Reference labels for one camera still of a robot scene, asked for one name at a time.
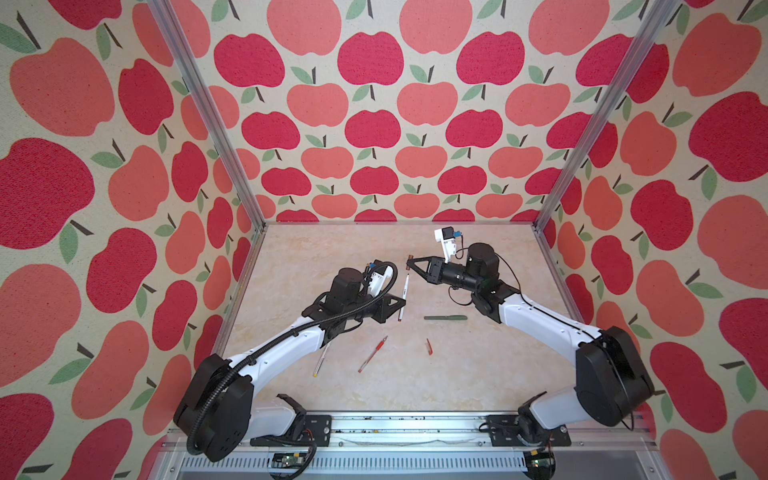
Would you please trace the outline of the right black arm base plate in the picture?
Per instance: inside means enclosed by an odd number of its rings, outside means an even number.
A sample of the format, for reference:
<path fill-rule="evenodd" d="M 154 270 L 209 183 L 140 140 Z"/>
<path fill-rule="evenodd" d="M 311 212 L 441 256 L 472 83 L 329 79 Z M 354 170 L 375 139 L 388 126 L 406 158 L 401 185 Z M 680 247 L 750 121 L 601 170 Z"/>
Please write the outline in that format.
<path fill-rule="evenodd" d="M 569 447 L 572 441 L 564 426 L 547 430 L 528 415 L 488 415 L 478 431 L 489 436 L 494 447 Z"/>

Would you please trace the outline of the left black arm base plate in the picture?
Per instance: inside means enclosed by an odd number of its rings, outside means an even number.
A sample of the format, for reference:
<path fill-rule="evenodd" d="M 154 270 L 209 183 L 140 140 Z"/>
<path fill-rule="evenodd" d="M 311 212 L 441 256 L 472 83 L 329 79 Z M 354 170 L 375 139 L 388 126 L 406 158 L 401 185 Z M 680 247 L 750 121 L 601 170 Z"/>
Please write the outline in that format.
<path fill-rule="evenodd" d="M 332 417 L 330 415 L 300 415 L 283 435 L 267 435 L 250 439 L 253 447 L 328 447 Z"/>

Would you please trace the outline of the white patterned pen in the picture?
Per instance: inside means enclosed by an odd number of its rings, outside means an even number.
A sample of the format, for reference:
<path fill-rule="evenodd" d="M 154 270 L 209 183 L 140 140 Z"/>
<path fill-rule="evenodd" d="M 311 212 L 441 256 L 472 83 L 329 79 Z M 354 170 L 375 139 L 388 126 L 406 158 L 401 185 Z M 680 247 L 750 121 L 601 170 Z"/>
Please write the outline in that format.
<path fill-rule="evenodd" d="M 398 322 L 401 322 L 402 319 L 403 319 L 403 316 L 404 316 L 405 305 L 406 305 L 405 302 L 407 300 L 407 294 L 408 294 L 408 289 L 409 289 L 409 282 L 410 282 L 410 273 L 407 273 L 406 274 L 406 278 L 405 278 L 405 282 L 404 282 L 402 296 L 401 296 L 401 298 L 403 300 L 403 305 L 401 306 L 401 308 L 400 308 L 400 310 L 398 312 Z"/>

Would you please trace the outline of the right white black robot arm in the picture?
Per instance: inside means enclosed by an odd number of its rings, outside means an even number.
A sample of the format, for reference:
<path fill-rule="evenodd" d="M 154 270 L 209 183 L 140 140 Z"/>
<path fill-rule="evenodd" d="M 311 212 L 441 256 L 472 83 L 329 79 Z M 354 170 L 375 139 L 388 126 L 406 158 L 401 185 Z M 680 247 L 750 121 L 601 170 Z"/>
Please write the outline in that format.
<path fill-rule="evenodd" d="M 587 325 L 534 302 L 501 279 L 499 266 L 505 262 L 490 245 L 474 243 L 463 264 L 429 256 L 408 259 L 407 266 L 430 284 L 468 291 L 480 314 L 531 336 L 574 367 L 573 385 L 541 393 L 518 408 L 521 440 L 539 444 L 571 423 L 594 420 L 613 427 L 630 417 L 654 393 L 630 334 L 620 327 Z"/>

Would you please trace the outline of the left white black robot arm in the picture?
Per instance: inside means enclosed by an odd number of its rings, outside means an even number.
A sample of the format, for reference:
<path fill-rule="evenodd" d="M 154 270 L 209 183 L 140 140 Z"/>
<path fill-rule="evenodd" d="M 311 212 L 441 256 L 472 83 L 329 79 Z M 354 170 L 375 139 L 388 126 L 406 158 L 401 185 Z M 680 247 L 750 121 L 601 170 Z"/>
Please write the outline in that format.
<path fill-rule="evenodd" d="M 204 359 L 173 417 L 187 437 L 187 452 L 217 462 L 243 441 L 309 443 L 304 407 L 286 394 L 257 405 L 256 395 L 288 367 L 365 320 L 385 323 L 405 304 L 390 292 L 397 277 L 396 265 L 387 261 L 376 260 L 362 271 L 342 268 L 330 289 L 283 332 L 230 358 L 212 354 Z"/>

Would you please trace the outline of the green fountain pen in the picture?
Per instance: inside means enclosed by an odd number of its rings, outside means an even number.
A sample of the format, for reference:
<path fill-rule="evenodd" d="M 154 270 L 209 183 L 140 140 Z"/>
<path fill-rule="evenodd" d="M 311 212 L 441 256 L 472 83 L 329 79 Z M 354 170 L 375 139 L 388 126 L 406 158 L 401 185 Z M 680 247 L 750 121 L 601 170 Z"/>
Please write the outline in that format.
<path fill-rule="evenodd" d="M 425 315 L 423 319 L 425 321 L 467 321 L 468 316 L 462 314 Z"/>

